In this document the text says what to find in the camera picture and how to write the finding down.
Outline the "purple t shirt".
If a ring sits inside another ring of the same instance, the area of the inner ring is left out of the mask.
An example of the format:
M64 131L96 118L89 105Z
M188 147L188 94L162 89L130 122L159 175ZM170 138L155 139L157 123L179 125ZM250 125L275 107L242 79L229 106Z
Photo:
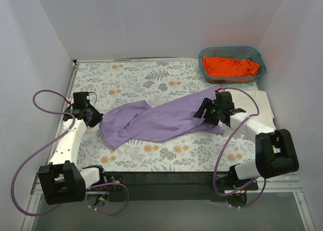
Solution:
M163 142L193 132L223 134L220 126L194 118L205 98L215 98L216 87L195 92L151 107L146 101L120 105L102 117L99 130L103 140L117 149L130 139Z

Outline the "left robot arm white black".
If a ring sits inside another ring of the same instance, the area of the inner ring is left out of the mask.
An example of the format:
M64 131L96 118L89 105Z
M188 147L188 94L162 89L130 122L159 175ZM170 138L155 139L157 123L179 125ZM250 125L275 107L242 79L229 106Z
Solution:
M91 186L98 191L107 186L107 178L101 165L77 167L77 155L83 135L88 127L102 121L99 111L90 103L91 92L73 93L63 117L66 133L58 140L53 156L47 165L38 170L38 177L47 204L83 201Z

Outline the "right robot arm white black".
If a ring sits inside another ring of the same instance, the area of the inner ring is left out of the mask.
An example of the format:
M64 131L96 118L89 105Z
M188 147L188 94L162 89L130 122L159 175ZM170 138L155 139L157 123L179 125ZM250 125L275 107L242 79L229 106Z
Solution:
M194 117L204 119L214 126L223 123L233 129L231 137L241 132L255 145L255 159L230 167L226 176L212 175L212 187L231 186L246 188L257 178L269 179L297 172L299 161L291 133L286 129L274 129L255 120L260 111L248 114L236 108L229 91L215 91L215 99L205 98Z

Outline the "folded white t shirt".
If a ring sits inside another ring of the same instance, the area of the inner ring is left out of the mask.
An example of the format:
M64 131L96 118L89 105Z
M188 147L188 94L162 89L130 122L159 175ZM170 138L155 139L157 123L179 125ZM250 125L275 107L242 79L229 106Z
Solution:
M257 113L255 104L245 93L233 89L228 89L228 91L232 95L232 100L235 108L241 108L245 110L248 115ZM255 100L259 108L259 115L254 116L253 118L268 127L275 128L275 117L272 112L266 92L260 90L245 90L245 92Z

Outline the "orange t shirt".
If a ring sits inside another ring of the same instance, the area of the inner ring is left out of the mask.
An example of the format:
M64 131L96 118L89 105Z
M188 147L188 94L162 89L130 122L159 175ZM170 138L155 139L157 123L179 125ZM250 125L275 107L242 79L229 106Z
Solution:
M206 73L212 77L256 76L260 69L260 65L250 59L237 60L204 56L202 63Z

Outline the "teal plastic basket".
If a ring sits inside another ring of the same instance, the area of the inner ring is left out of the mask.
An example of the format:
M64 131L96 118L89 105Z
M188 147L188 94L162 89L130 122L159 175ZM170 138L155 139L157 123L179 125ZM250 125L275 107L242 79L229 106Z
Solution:
M245 77L212 77L208 75L204 69L202 58L206 57L224 57L229 59L246 60L250 59L252 62L260 65L260 69L256 76ZM211 84L234 84L234 83L248 83L257 78L262 77L266 72L266 67L263 63L260 53L249 46L226 46L226 47L211 47L202 50L198 58L199 68L205 80Z

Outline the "floral table cloth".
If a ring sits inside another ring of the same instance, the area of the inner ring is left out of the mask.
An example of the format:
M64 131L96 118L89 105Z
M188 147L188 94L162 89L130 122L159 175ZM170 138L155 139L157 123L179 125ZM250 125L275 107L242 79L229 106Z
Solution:
M198 62L87 62L81 63L72 81L72 92L88 91L100 113L125 103L146 101L157 106L190 93L210 88ZM255 146L244 135L195 132L161 143L129 140L111 149L99 128L88 128L83 135L77 166L100 164L106 171L220 171L251 161Z

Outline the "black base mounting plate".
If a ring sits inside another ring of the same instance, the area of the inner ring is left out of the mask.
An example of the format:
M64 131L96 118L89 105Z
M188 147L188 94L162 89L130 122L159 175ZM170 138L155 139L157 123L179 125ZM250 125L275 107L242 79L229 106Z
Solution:
M216 181L217 191L233 191L243 186L248 180L235 181L226 171L220 171L213 177L213 172L106 172L103 181L94 184L90 190L110 190L110 201L166 201L166 200L210 200L224 202L225 197L217 194L212 185Z

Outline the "aluminium frame rail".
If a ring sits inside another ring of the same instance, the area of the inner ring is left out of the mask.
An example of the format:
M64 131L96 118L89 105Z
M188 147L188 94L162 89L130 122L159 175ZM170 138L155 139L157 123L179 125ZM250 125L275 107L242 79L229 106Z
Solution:
M258 184L247 193L255 203L241 209L204 199L112 203L103 212L83 201L51 210L34 191L29 209L45 215L26 217L22 230L314 230L296 174Z

